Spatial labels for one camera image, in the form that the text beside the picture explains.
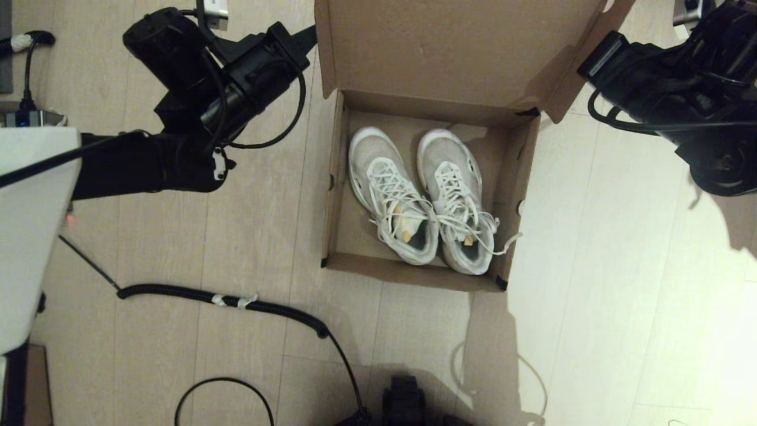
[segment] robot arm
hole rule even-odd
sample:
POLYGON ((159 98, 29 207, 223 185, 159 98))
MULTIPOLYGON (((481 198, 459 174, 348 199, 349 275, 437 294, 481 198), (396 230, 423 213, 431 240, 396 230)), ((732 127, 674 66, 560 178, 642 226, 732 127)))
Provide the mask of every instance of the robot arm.
POLYGON ((727 0, 671 49, 630 44, 611 32, 578 73, 597 91, 589 111, 618 129, 659 134, 678 146, 705 191, 757 190, 757 2, 727 0), (597 113, 598 94, 614 108, 597 113), (641 124, 616 119, 627 112, 641 124))
POLYGON ((316 44, 315 27, 290 35, 275 23, 264 34, 231 42, 217 38, 207 25, 203 0, 198 0, 195 11, 165 8, 124 33, 126 48, 168 89, 155 108, 164 128, 157 135, 83 135, 83 146, 109 140, 83 157, 74 200, 161 190, 208 193, 223 185, 235 166, 226 157, 227 146, 264 148, 294 127, 304 106, 302 72, 310 66, 307 53, 316 44), (234 143, 248 121, 295 79, 300 104, 289 128, 267 143, 234 143))

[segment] cardboard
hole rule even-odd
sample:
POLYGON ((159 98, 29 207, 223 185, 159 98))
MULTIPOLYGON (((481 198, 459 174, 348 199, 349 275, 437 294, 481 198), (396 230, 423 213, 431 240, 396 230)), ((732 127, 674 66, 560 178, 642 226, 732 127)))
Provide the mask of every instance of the cardboard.
POLYGON ((24 426, 52 426, 52 407, 45 347, 29 345, 26 365, 26 416, 24 426))
MULTIPOLYGON (((583 81, 575 73, 634 0, 316 0, 324 96, 337 94, 322 266, 454 290, 505 290, 515 247, 480 277, 440 258, 415 267, 377 237, 347 180, 347 148, 364 126, 385 131, 411 177, 422 135, 447 128, 481 168, 483 207, 518 233, 537 139, 538 109, 562 119, 583 81)), ((416 178, 416 187, 421 188, 416 178)))
POLYGON ((45 347, 24 345, 6 354, 3 359, 6 362, 0 363, 0 366, 7 371, 2 372, 5 374, 5 382, 0 383, 0 386, 3 386, 0 392, 3 396, 0 399, 2 421, 17 424, 23 416, 23 426, 52 426, 45 347), (22 392, 23 399, 11 398, 19 396, 22 392))

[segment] shoelace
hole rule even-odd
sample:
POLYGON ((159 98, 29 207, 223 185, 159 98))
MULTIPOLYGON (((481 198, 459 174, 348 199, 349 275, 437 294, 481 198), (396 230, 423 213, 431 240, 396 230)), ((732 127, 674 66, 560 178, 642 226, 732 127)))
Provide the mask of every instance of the shoelace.
POLYGON ((373 183, 369 188, 373 208, 379 214, 383 212, 380 218, 370 219, 371 223, 378 226, 378 238, 381 241, 385 242, 381 222, 387 224, 388 234, 394 236, 394 218, 428 220, 428 217, 417 212, 412 204, 417 202, 431 208, 431 203, 418 195, 413 184, 400 175, 394 163, 377 164, 375 170, 368 173, 368 179, 373 183))
POLYGON ((440 224, 452 228, 455 234, 472 235, 478 243, 484 247, 484 250, 492 255, 503 255, 507 253, 510 246, 522 236, 521 233, 510 237, 501 251, 495 252, 494 247, 489 247, 481 239, 483 231, 479 229, 479 224, 486 226, 492 233, 497 232, 500 226, 500 219, 495 218, 490 213, 482 211, 473 201, 470 188, 463 182, 460 175, 460 169, 454 164, 447 164, 447 169, 438 174, 439 179, 439 202, 444 206, 443 211, 437 212, 437 219, 440 224), (469 219, 473 219, 473 225, 469 225, 469 219))

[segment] box lid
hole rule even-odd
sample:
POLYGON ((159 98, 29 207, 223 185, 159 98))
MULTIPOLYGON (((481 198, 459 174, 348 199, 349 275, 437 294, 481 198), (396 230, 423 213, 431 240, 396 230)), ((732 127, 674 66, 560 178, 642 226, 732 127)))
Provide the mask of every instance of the box lid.
POLYGON ((316 0, 323 93, 538 107, 559 121, 583 85, 575 69, 634 0, 603 13, 606 2, 316 0))

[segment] sneaker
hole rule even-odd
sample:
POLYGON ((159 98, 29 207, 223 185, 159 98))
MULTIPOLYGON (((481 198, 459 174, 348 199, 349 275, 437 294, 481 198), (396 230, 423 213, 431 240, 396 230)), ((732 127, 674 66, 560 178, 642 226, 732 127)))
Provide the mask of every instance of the sneaker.
POLYGON ((364 127, 350 143, 350 181, 355 196, 378 226, 378 238, 411 265, 436 256, 439 223, 431 203, 410 181, 389 136, 364 127))
POLYGON ((481 275, 489 269, 500 224, 481 207, 481 172, 473 155, 449 130, 425 134, 418 146, 418 174, 430 195, 452 269, 481 275))

